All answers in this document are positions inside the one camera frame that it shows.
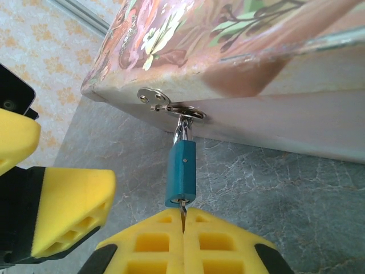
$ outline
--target black plastic part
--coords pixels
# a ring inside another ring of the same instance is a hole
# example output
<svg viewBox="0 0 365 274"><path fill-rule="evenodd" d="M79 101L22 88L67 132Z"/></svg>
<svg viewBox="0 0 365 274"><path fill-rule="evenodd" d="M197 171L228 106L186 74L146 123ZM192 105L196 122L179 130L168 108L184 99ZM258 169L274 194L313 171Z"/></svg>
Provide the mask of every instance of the black plastic part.
<svg viewBox="0 0 365 274"><path fill-rule="evenodd" d="M13 167L0 176L0 267L30 256L45 167Z"/></svg>
<svg viewBox="0 0 365 274"><path fill-rule="evenodd" d="M30 119L37 120L39 118L38 112L32 110L31 108L25 113L25 116L29 117Z"/></svg>
<svg viewBox="0 0 365 274"><path fill-rule="evenodd" d="M40 195L46 167L31 167L27 170L27 180L23 184L22 198L17 212L17 240L11 255L11 261L17 264L30 257L34 230L37 223Z"/></svg>
<svg viewBox="0 0 365 274"><path fill-rule="evenodd" d="M269 274L294 274L284 258L274 248L256 244L255 249Z"/></svg>
<svg viewBox="0 0 365 274"><path fill-rule="evenodd" d="M78 274L103 274L117 249L118 246L116 244L109 244L95 250Z"/></svg>
<svg viewBox="0 0 365 274"><path fill-rule="evenodd" d="M34 99L34 90L0 64L0 108L24 115Z"/></svg>

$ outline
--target floral wallpaper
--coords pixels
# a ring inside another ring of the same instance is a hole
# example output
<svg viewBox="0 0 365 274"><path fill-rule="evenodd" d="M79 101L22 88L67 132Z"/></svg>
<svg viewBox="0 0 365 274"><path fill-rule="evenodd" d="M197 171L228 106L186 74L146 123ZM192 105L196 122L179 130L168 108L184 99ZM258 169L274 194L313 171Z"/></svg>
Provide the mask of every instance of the floral wallpaper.
<svg viewBox="0 0 365 274"><path fill-rule="evenodd" d="M43 0L0 0L0 25L0 62L35 90L42 126L38 149L21 166L50 166L103 38Z"/></svg>

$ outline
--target blue padlock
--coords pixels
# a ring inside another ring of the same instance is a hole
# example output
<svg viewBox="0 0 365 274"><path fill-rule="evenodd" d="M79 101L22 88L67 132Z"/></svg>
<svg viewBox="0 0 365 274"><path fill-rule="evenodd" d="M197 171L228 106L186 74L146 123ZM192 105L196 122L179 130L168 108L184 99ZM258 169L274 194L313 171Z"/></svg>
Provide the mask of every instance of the blue padlock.
<svg viewBox="0 0 365 274"><path fill-rule="evenodd" d="M167 207L180 207L180 202L189 204L196 198L196 144L181 140L170 150L167 166Z"/></svg>

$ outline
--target yellow foam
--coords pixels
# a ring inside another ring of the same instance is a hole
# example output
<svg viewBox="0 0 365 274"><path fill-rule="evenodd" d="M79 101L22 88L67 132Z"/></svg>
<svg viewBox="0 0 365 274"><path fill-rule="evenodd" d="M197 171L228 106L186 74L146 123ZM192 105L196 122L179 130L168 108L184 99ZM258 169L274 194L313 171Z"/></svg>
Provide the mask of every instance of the yellow foam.
<svg viewBox="0 0 365 274"><path fill-rule="evenodd" d="M47 167L31 255L65 251L107 220L116 188L110 170Z"/></svg>
<svg viewBox="0 0 365 274"><path fill-rule="evenodd" d="M36 121L0 108L0 176L35 151L39 134Z"/></svg>
<svg viewBox="0 0 365 274"><path fill-rule="evenodd" d="M185 273L269 274L255 244L274 244L197 208L190 208L184 233Z"/></svg>
<svg viewBox="0 0 365 274"><path fill-rule="evenodd" d="M183 274L183 232L177 208L166 209L101 242L116 244L104 274Z"/></svg>
<svg viewBox="0 0 365 274"><path fill-rule="evenodd" d="M197 208L166 209L101 242L118 246L104 274L268 274L255 244L275 246Z"/></svg>

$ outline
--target padlock shackle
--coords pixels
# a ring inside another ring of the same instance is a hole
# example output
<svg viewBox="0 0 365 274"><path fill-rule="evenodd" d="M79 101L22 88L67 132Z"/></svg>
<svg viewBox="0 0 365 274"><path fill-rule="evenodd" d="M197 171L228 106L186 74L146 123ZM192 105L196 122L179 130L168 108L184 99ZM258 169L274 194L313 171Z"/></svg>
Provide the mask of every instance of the padlock shackle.
<svg viewBox="0 0 365 274"><path fill-rule="evenodd" d="M192 136L192 123L193 118L180 115L175 134L173 136L173 145L181 140L191 141Z"/></svg>

